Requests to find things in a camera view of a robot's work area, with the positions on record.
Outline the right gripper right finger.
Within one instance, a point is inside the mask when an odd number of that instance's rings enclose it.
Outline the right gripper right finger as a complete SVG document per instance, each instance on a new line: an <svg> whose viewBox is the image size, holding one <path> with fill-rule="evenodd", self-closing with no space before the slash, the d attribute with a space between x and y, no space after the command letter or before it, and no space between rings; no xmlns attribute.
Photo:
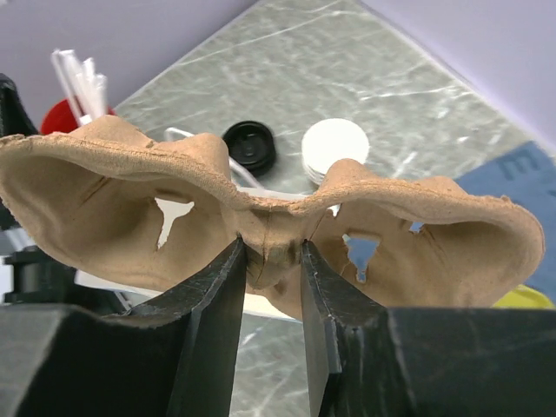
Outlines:
<svg viewBox="0 0 556 417"><path fill-rule="evenodd" d="M552 416L555 313L387 308L301 247L313 416Z"/></svg>

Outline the stack of brown paper cups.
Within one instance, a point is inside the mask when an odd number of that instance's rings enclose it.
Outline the stack of brown paper cups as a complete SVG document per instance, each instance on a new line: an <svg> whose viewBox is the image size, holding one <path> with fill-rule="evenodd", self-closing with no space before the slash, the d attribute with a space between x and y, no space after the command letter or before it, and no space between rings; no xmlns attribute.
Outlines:
<svg viewBox="0 0 556 417"><path fill-rule="evenodd" d="M301 139L302 166L308 178L320 185L330 167L341 159L364 164L369 152L365 131L355 122L328 118L312 125Z"/></svg>

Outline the blue letter-print cloth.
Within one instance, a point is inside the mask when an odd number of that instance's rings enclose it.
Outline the blue letter-print cloth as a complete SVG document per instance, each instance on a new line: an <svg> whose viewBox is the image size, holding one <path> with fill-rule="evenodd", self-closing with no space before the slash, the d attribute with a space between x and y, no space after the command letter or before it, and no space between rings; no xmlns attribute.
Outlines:
<svg viewBox="0 0 556 417"><path fill-rule="evenodd" d="M456 179L467 193L505 195L534 214L546 238L543 261L523 285L555 305L555 164L535 143L512 149Z"/></svg>

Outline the yellow plate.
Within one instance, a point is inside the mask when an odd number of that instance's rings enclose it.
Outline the yellow plate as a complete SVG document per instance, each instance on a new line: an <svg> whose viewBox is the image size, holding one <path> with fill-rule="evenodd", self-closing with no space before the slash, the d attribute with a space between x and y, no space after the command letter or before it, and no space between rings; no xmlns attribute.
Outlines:
<svg viewBox="0 0 556 417"><path fill-rule="evenodd" d="M523 284L505 294L493 307L555 309L555 305L546 295Z"/></svg>

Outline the red cup holder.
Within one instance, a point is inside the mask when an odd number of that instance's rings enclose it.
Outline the red cup holder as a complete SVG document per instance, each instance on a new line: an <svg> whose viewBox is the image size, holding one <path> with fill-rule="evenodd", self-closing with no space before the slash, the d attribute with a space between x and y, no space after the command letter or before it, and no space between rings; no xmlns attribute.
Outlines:
<svg viewBox="0 0 556 417"><path fill-rule="evenodd" d="M80 120L75 119L69 101L63 99L47 112L39 131L42 135L48 135L53 132L69 133L80 126Z"/></svg>

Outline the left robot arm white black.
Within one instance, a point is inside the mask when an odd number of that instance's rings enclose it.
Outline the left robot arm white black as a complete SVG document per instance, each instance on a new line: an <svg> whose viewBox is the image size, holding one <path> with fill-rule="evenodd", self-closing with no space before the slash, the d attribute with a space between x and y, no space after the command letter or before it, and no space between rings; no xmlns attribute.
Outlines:
<svg viewBox="0 0 556 417"><path fill-rule="evenodd" d="M3 264L12 267L12 290L3 296L9 304L68 304L98 314L125 310L119 294L76 283L76 270L42 251L21 226L17 210L30 201L10 177L10 166L1 165L1 231L14 251Z"/></svg>

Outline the brown cardboard cup carrier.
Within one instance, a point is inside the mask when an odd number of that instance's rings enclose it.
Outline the brown cardboard cup carrier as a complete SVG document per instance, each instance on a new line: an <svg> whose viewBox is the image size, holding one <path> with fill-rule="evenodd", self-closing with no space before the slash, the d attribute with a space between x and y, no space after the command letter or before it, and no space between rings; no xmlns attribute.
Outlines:
<svg viewBox="0 0 556 417"><path fill-rule="evenodd" d="M263 198L232 183L221 138L155 142L117 116L4 137L1 198L48 255L135 288L172 288L241 237L247 291L295 319L307 240L387 307L490 307L545 253L533 214L446 177L381 178L343 159L312 195Z"/></svg>

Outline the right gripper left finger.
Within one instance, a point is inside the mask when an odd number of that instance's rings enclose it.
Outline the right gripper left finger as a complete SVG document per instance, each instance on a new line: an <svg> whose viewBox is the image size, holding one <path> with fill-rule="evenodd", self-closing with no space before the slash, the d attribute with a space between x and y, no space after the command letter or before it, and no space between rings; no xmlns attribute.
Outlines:
<svg viewBox="0 0 556 417"><path fill-rule="evenodd" d="M245 246L235 240L125 314L3 307L2 415L228 415L245 284Z"/></svg>

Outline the light blue paper bag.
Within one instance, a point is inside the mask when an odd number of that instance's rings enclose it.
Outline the light blue paper bag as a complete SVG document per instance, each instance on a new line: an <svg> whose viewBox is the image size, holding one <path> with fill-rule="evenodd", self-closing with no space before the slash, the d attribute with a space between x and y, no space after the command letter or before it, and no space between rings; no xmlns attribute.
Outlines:
<svg viewBox="0 0 556 417"><path fill-rule="evenodd" d="M241 192L230 179L222 139L200 134L154 142L114 116L70 134L80 168L58 244L78 268L132 286L162 290L204 267L240 235L249 246L248 291L301 318L301 244L321 226L334 192L283 200Z"/></svg>

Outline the stack of black lids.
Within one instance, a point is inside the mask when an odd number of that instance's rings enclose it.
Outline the stack of black lids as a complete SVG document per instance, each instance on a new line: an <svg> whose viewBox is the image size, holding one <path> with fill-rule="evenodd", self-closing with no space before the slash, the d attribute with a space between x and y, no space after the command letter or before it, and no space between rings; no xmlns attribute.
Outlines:
<svg viewBox="0 0 556 417"><path fill-rule="evenodd" d="M238 122L225 131L222 139L229 156L255 177L266 174L275 165L274 134L262 122Z"/></svg>

